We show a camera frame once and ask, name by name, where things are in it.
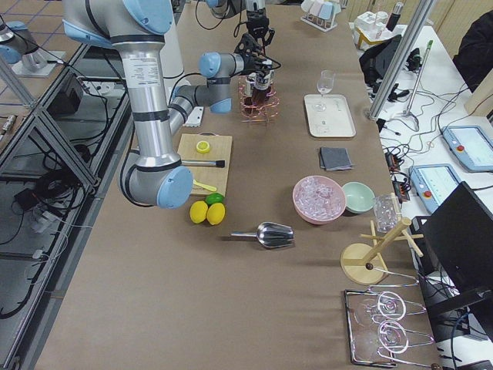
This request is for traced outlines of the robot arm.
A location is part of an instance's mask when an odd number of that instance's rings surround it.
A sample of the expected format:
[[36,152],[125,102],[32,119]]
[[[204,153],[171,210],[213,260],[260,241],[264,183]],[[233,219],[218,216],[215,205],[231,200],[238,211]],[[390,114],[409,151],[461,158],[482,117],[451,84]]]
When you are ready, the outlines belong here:
[[196,106],[231,110],[230,80],[265,72],[263,50],[245,33],[232,53],[201,55],[201,86],[179,86],[167,97],[161,51],[173,23],[169,1],[64,1],[66,35],[77,42],[115,49],[122,60],[139,149],[120,172],[120,188],[142,207],[175,209],[189,198],[193,175],[173,149],[173,135]]
[[267,47],[272,42],[275,31],[270,27],[265,1],[206,0],[206,4],[217,19],[230,19],[245,11],[246,21],[244,24],[248,33],[263,47]]

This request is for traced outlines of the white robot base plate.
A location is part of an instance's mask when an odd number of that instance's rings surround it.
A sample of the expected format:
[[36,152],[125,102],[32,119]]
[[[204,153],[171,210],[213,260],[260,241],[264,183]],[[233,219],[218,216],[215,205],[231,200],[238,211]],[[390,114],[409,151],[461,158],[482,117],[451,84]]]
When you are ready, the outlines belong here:
[[202,106],[196,106],[192,112],[188,115],[184,127],[197,128],[200,127],[203,119],[204,108]]

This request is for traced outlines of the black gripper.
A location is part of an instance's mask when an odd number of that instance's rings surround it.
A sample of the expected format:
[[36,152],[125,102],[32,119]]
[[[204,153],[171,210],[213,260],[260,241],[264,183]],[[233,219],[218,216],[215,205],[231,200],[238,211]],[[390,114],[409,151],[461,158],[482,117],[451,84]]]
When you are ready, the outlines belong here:
[[262,46],[268,46],[274,37],[275,30],[270,27],[270,20],[267,17],[266,9],[246,11],[247,30],[249,34]]
[[263,50],[256,39],[249,33],[243,33],[233,52],[235,76],[246,76],[252,72],[264,72]]

